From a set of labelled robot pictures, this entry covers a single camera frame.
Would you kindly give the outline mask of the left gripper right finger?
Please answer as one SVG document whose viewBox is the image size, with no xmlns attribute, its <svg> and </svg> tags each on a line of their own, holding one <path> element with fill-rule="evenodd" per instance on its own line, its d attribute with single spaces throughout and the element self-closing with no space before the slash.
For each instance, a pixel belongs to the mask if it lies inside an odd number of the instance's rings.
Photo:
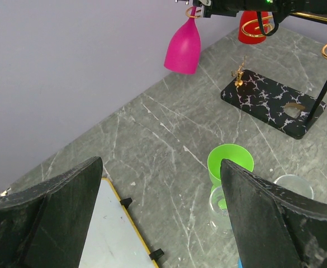
<svg viewBox="0 0 327 268">
<path fill-rule="evenodd" d="M 243 267 L 327 268 L 327 204 L 234 163 L 222 189 Z"/>
</svg>

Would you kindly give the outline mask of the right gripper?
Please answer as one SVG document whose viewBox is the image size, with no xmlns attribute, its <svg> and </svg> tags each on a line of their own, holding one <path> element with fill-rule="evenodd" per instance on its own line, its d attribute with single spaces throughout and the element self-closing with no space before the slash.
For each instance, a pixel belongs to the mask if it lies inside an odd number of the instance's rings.
<svg viewBox="0 0 327 268">
<path fill-rule="evenodd" d="M 239 11 L 246 10 L 246 1 L 235 0 L 193 0 L 195 7 L 201 7 L 202 17 L 210 18 L 212 15 L 236 17 Z"/>
</svg>

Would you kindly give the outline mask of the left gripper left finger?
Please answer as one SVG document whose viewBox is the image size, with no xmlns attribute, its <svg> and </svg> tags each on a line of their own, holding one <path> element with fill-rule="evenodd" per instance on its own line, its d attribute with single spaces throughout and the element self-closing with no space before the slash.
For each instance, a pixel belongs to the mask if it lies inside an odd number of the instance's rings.
<svg viewBox="0 0 327 268">
<path fill-rule="evenodd" d="M 92 157 L 0 197 L 0 267 L 78 267 L 102 171 Z"/>
</svg>

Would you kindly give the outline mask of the red wine glass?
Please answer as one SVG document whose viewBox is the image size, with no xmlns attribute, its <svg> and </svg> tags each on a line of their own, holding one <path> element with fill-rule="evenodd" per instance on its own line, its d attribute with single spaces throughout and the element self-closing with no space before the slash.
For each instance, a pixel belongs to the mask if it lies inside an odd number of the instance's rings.
<svg viewBox="0 0 327 268">
<path fill-rule="evenodd" d="M 251 20 L 257 19 L 257 13 L 255 11 L 244 11 L 241 19 L 240 19 L 240 25 L 239 25 L 239 32 L 238 32 L 238 40 L 247 45 L 255 45 L 255 44 L 260 44 L 266 40 L 265 36 L 262 37 L 250 37 L 245 35 L 241 28 L 243 24 L 246 22 L 249 22 Z M 261 31 L 259 29 L 258 22 L 252 22 L 244 27 L 245 31 L 249 34 L 253 35 L 260 35 Z"/>
</svg>

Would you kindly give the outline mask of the magenta wine glass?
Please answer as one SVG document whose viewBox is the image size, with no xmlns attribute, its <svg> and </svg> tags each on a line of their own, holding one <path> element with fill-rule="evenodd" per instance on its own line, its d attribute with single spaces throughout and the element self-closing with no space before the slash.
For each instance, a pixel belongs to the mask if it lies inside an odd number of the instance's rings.
<svg viewBox="0 0 327 268">
<path fill-rule="evenodd" d="M 164 67 L 170 71 L 192 75 L 198 67 L 201 39 L 195 19 L 197 7 L 186 10 L 188 20 L 173 35 L 165 56 Z"/>
</svg>

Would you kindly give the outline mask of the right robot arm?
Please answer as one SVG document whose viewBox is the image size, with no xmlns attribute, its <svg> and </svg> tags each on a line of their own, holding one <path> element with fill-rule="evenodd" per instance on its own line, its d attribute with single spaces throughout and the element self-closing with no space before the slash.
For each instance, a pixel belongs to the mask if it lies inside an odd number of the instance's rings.
<svg viewBox="0 0 327 268">
<path fill-rule="evenodd" d="M 307 12 L 327 15 L 327 1 L 264 1 L 264 0 L 231 0 L 231 1 L 193 1 L 196 7 L 203 7 L 204 17 L 212 15 L 235 16 L 240 11 L 272 12 L 285 18 L 295 12 Z"/>
</svg>

